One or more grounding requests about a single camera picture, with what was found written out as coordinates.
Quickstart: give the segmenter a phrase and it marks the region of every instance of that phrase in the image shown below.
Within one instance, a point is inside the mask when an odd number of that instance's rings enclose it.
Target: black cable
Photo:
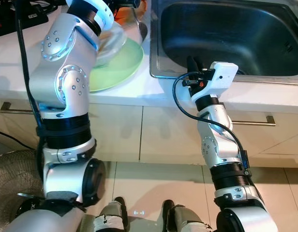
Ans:
[[[11,135],[8,135],[8,134],[5,134],[4,132],[0,131],[0,134],[1,135],[4,135],[14,141],[16,141],[17,143],[19,143],[20,145],[26,147],[27,149],[30,149],[30,150],[34,150],[32,147],[28,146],[28,145],[25,145],[24,143],[22,143],[21,141],[17,140],[16,138],[12,137]]]
[[[202,122],[207,122],[207,123],[210,123],[210,124],[214,124],[218,127],[221,127],[222,129],[226,130],[227,132],[230,133],[230,135],[233,137],[233,139],[235,140],[238,148],[239,148],[239,151],[243,151],[243,147],[241,145],[241,142],[239,141],[238,137],[234,134],[234,132],[232,132],[228,127],[226,127],[225,125],[219,123],[219,122],[216,122],[216,121],[212,121],[212,120],[209,120],[209,119],[205,119],[205,118],[201,118],[201,117],[196,117],[194,115],[191,115],[189,114],[188,112],[186,112],[182,106],[180,105],[178,99],[177,99],[177,95],[176,95],[176,85],[177,83],[180,81],[180,80],[183,80],[185,77],[189,76],[189,75],[192,75],[192,74],[200,74],[200,72],[188,72],[186,74],[183,74],[181,76],[179,76],[175,81],[174,81],[174,84],[173,84],[173,98],[174,98],[174,101],[177,105],[177,107],[180,109],[180,111],[182,111],[186,116],[192,118],[192,119],[195,119],[195,120],[198,120],[198,121],[202,121]]]
[[[28,68],[28,59],[27,59],[27,53],[25,50],[25,44],[23,39],[23,33],[22,33],[22,24],[21,24],[21,3],[23,0],[15,0],[14,6],[15,6],[15,27],[18,35],[18,41],[19,41],[19,47],[20,47],[20,53],[21,53],[21,60],[22,60],[22,69],[23,69],[23,76],[24,76],[24,82],[25,87],[28,93],[29,102],[31,105],[31,108],[33,110],[33,114],[37,123],[37,127],[39,129],[43,128],[43,122],[42,117],[40,115],[40,112],[38,110],[37,104],[31,94],[30,88],[29,88],[29,81],[30,81],[30,75],[29,75],[29,68]],[[36,151],[36,164],[38,170],[42,170],[42,163],[40,160],[42,160],[42,151],[43,151],[43,145],[44,145],[44,139],[40,138],[37,151]],[[41,180],[43,180],[43,172],[39,172]]]

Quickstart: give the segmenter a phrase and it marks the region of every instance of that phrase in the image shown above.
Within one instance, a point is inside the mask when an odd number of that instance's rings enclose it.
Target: floor tile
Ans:
[[[106,181],[105,181],[105,194],[103,198],[94,206],[88,208],[87,214],[99,215],[102,209],[112,201],[112,194],[114,190],[116,162],[104,162],[106,166]]]
[[[279,232],[298,232],[298,209],[283,168],[251,168],[251,171],[253,181]],[[215,188],[207,166],[203,166],[203,174],[210,222],[211,226],[216,228],[215,220],[220,210],[213,202]]]
[[[298,207],[298,168],[285,168],[284,170],[289,181],[294,200]]]
[[[172,199],[209,222],[201,166],[118,163],[114,197],[126,200],[130,232],[161,232],[162,203]]]

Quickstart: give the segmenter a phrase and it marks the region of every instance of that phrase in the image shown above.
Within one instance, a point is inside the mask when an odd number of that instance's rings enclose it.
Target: plate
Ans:
[[[90,91],[108,89],[125,81],[137,71],[143,58],[143,48],[128,38],[107,66],[92,69]]]

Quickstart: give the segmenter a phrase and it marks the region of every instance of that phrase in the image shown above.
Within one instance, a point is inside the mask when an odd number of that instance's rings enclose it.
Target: stainless steel sink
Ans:
[[[150,73],[174,78],[186,58],[239,66],[235,80],[298,84],[298,19],[283,4],[152,0]]]

